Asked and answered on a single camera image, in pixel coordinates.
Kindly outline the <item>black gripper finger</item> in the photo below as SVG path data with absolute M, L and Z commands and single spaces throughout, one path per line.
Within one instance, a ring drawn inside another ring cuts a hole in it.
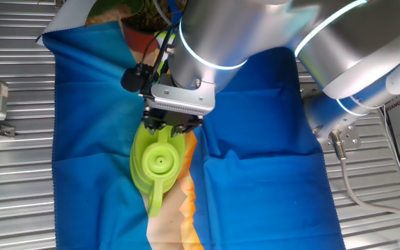
M 142 118 L 142 123 L 150 135 L 166 127 L 166 123 L 163 120 L 151 116 L 144 116 Z
M 197 121 L 197 122 L 188 123 L 188 124 L 184 124 L 184 125 L 176 125 L 176 126 L 172 127 L 170 135 L 171 135 L 171 137 L 175 138 L 178 135 L 189 133 L 199 126 L 202 126 L 202 121 L 200 121 L 200 122 Z

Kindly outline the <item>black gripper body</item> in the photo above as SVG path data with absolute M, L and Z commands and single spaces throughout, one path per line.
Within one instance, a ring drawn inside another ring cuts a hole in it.
M 179 112 L 177 113 L 174 111 L 161 110 L 150 107 L 146 107 L 144 109 L 144 116 L 151 116 L 161 119 L 166 123 L 166 126 L 184 125 L 197 121 L 202 121 L 203 124 L 203 120 L 196 115 L 183 114 Z

